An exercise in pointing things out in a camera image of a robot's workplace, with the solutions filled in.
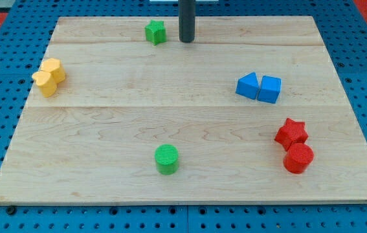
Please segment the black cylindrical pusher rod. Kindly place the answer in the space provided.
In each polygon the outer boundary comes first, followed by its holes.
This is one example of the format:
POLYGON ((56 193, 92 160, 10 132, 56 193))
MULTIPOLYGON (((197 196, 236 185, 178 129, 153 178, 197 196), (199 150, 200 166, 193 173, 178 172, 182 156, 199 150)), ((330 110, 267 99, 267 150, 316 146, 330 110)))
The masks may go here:
POLYGON ((178 0, 179 40, 191 43, 195 38, 195 0, 178 0))

